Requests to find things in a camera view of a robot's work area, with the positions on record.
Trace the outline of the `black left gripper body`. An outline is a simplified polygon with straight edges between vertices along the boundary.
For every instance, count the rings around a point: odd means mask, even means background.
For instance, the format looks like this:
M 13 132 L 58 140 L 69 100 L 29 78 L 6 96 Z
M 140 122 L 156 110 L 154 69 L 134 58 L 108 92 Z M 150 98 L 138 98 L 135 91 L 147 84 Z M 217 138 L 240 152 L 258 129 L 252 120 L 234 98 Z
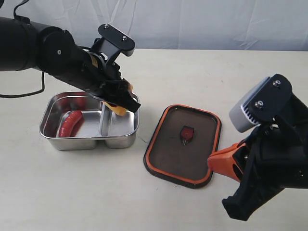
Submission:
M 100 53 L 87 52 L 89 62 L 83 63 L 83 69 L 89 72 L 94 83 L 85 89 L 92 97 L 121 106 L 132 113 L 137 112 L 141 104 L 128 92 L 128 81 L 121 76 L 120 66 L 113 62 L 107 64 Z

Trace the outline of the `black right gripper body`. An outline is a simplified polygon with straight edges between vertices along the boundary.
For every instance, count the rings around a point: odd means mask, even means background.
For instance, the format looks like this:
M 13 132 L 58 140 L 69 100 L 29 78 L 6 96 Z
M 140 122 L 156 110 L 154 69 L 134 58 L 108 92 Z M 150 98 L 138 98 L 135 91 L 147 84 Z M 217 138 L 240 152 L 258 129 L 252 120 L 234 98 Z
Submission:
M 234 195 L 222 200 L 230 218 L 248 220 L 286 188 L 308 187 L 308 108 L 294 94 L 274 121 L 255 128 L 238 156 L 244 172 Z

